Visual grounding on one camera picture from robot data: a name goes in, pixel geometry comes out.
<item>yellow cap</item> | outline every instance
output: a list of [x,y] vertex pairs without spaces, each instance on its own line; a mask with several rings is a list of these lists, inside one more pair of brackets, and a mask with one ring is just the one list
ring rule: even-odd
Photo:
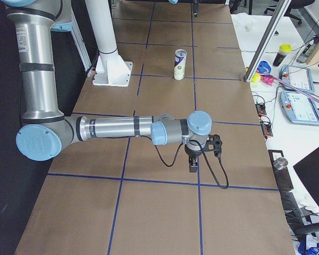
[[289,44],[282,44],[282,45],[280,45],[279,48],[283,52],[291,52],[292,51],[292,46]]
[[259,82],[261,80],[261,75],[256,73],[253,75],[253,78],[251,79],[252,82]]

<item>metal frame post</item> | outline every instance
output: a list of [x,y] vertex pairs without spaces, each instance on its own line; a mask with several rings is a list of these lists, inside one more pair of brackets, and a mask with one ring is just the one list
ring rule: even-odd
[[276,28],[280,22],[280,20],[282,19],[282,17],[284,16],[289,4],[291,3],[291,0],[280,0],[275,12],[266,28],[266,31],[260,41],[260,44],[254,54],[253,60],[251,61],[248,71],[244,77],[244,80],[246,82],[250,82],[253,75],[256,72],[257,67],[259,66],[259,63],[261,61],[261,57],[264,54],[266,47],[268,45],[268,43],[270,42],[272,36],[274,35]]

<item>pink object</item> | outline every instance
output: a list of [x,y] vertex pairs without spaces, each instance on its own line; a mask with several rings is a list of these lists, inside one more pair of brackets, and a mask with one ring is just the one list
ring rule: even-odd
[[274,79],[270,76],[261,75],[261,80],[269,86],[273,85]]

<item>white pole base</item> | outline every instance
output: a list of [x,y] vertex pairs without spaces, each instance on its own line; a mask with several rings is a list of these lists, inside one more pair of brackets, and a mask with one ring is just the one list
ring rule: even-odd
[[131,78],[133,63],[124,61],[120,55],[117,61],[106,61],[106,71],[103,68],[101,57],[98,57],[96,75],[93,84],[97,86],[127,87]]

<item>white pole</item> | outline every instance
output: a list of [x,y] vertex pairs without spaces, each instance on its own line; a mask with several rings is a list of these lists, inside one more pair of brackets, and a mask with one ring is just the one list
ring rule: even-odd
[[131,62],[118,55],[108,0],[85,0],[96,37],[99,56],[95,85],[126,87],[130,81]]

